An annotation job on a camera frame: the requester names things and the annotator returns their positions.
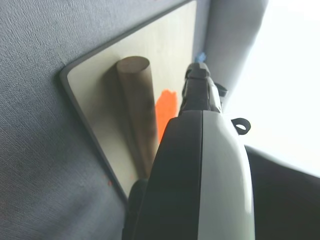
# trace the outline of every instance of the beige board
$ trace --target beige board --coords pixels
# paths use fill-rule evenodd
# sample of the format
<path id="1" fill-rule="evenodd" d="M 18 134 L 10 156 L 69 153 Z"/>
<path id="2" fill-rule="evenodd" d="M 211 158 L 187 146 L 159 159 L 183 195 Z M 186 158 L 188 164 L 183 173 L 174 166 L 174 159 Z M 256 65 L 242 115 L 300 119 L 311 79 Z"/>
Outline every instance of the beige board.
<path id="1" fill-rule="evenodd" d="M 180 106 L 185 73 L 192 62 L 196 1 L 188 2 L 120 40 L 71 63 L 61 80 L 104 160 L 128 196 L 140 176 L 130 148 L 130 126 L 115 71 L 117 61 L 142 56 L 150 61 L 154 102 L 165 89 Z"/>

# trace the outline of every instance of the black loop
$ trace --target black loop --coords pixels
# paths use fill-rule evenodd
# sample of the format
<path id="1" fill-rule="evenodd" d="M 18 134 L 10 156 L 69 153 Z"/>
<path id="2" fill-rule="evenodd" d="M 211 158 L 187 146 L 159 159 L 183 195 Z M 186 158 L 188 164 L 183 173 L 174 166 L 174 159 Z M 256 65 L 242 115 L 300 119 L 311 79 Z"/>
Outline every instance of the black loop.
<path id="1" fill-rule="evenodd" d="M 245 118 L 235 118 L 231 120 L 235 130 L 238 132 L 239 135 L 245 135 L 249 132 L 249 130 L 251 129 L 251 124 L 250 122 L 245 119 Z M 244 126 L 245 129 L 242 129 L 240 127 L 238 127 L 237 125 L 241 125 Z"/>

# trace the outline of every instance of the orange paint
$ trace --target orange paint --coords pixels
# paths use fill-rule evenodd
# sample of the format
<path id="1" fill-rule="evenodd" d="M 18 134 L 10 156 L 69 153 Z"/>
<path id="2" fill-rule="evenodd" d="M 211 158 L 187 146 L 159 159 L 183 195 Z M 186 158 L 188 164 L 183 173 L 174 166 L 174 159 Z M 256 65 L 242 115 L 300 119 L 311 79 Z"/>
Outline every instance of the orange paint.
<path id="1" fill-rule="evenodd" d="M 155 104 L 155 117 L 158 130 L 158 142 L 160 143 L 167 123 L 177 115 L 177 93 L 163 90 Z"/>

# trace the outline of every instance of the orange object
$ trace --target orange object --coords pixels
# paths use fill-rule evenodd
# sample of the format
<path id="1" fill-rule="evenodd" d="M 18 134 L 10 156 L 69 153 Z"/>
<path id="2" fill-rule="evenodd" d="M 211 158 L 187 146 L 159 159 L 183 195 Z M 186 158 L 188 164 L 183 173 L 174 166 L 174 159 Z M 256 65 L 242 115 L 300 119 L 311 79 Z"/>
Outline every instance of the orange object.
<path id="1" fill-rule="evenodd" d="M 163 90 L 155 104 L 155 117 L 160 143 L 167 123 L 177 115 L 177 93 L 168 89 Z"/>

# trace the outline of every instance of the brown cylinder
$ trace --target brown cylinder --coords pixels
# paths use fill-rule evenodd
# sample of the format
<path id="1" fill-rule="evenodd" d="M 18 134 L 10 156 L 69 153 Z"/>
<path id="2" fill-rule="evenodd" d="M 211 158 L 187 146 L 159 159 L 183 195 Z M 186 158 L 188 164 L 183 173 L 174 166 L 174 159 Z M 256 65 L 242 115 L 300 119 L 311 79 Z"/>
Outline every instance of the brown cylinder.
<path id="1" fill-rule="evenodd" d="M 149 177 L 158 148 L 157 122 L 150 62 L 130 56 L 116 64 L 123 87 L 134 138 L 146 176 Z"/>

